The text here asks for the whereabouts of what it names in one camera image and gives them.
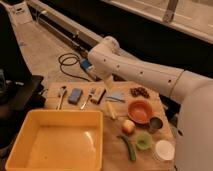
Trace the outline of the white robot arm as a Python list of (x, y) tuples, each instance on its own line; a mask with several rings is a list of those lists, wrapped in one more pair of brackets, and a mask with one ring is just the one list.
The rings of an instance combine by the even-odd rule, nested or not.
[(131, 59), (107, 36), (88, 53), (97, 74), (142, 84), (180, 105), (176, 171), (213, 171), (213, 79), (184, 69)]

